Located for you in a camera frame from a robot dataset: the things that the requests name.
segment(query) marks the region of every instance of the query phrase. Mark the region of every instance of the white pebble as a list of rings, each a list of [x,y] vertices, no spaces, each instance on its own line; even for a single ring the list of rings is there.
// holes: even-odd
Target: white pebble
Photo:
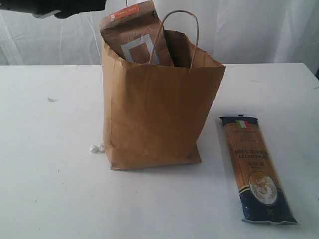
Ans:
[[[97,153],[98,151],[99,151],[98,146],[92,145],[92,146],[90,147],[90,152],[91,152],[91,153]]]
[[[101,143],[101,144],[99,145],[99,151],[100,151],[101,153],[104,152],[104,145],[103,145],[103,143]]]

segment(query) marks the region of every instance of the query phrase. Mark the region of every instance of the white backdrop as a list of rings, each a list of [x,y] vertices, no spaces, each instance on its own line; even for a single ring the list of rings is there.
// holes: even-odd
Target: white backdrop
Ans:
[[[129,0],[135,4],[142,0]],[[154,0],[159,17],[185,9],[200,24],[199,46],[221,63],[303,62],[319,68],[319,0]],[[68,19],[36,19],[0,11],[0,65],[100,64],[102,17],[125,7],[107,0],[105,11]],[[166,29],[194,42],[193,18],[176,13]]]

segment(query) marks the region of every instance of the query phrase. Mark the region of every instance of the pasta package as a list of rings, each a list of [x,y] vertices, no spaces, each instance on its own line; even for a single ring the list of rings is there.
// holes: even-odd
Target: pasta package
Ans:
[[[257,118],[245,115],[221,117],[244,222],[298,224],[285,198]]]

